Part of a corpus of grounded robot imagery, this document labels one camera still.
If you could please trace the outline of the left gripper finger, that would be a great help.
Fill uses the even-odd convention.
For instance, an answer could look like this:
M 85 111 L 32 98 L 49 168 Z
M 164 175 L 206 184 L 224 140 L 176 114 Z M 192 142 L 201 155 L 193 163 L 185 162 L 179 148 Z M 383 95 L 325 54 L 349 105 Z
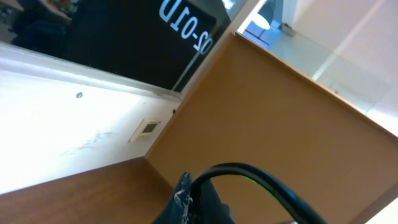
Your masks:
M 192 203 L 190 196 L 192 175 L 184 172 L 174 188 L 165 208 L 152 224 L 182 224 L 188 223 L 189 206 Z

